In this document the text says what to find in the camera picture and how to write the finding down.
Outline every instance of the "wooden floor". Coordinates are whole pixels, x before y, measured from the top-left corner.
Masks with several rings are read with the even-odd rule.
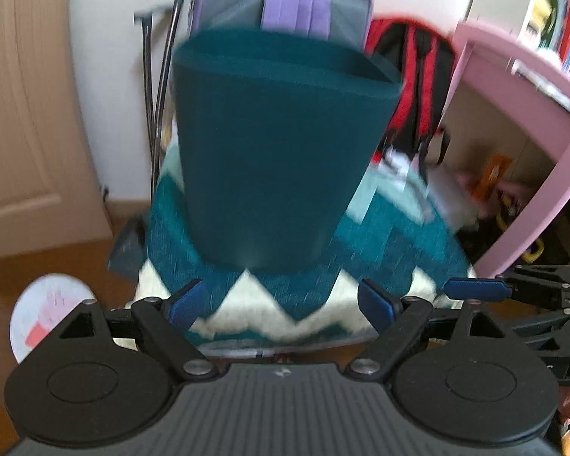
[[[132,298],[135,285],[106,270],[111,246],[111,241],[93,242],[0,260],[0,454],[17,440],[2,402],[2,390],[16,365],[9,341],[9,321],[19,294],[44,274],[64,273],[85,282],[104,307],[122,306]],[[534,313],[533,307],[512,302],[496,304],[494,309],[507,318]],[[360,347],[335,348],[303,360],[345,365],[360,352]]]

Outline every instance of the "door panel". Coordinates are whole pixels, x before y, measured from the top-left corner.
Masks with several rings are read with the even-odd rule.
[[[67,0],[0,0],[0,257],[107,238]]]

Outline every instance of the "red and black backpack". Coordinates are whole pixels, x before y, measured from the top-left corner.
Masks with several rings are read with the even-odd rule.
[[[456,53],[451,41],[435,29],[411,19],[379,18],[369,27],[366,53],[378,53],[401,72],[404,81],[399,105],[378,152],[392,146],[410,159],[420,156],[421,175],[426,180],[429,142],[438,132]],[[439,163],[445,157],[449,136],[445,130]]]

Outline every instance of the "white wall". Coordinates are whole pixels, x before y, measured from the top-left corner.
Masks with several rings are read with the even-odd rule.
[[[375,13],[408,14],[453,31],[470,0],[374,0]],[[136,11],[172,0],[70,0],[71,45],[82,117],[100,183],[111,199],[149,198],[141,31]],[[187,16],[182,15],[181,28]],[[158,82],[164,27],[154,46]]]

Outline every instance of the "pink wooden frame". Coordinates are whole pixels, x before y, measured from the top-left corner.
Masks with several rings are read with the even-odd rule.
[[[570,98],[570,78],[502,30],[477,21],[461,22],[453,45],[459,53],[450,90],[461,81],[481,93],[516,121],[555,162],[555,168],[513,224],[475,264],[479,277],[504,272],[545,231],[570,198],[570,114],[507,69],[521,60]]]

